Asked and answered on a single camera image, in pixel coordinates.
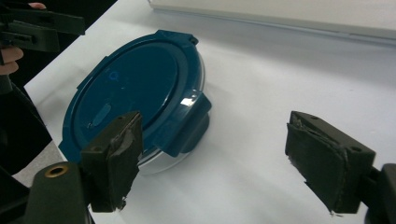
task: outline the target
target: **white tabletop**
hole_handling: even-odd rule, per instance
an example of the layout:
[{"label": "white tabletop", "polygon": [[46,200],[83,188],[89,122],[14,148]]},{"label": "white tabletop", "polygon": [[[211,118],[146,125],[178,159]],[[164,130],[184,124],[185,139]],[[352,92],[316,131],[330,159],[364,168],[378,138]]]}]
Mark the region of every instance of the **white tabletop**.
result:
[{"label": "white tabletop", "polygon": [[119,0],[26,85],[53,141],[77,85],[107,55],[159,29],[190,33],[213,108],[197,148],[177,166],[139,175],[119,213],[97,223],[363,223],[331,216],[284,153],[290,111],[325,119],[396,162],[396,48],[239,21],[152,10]]}]

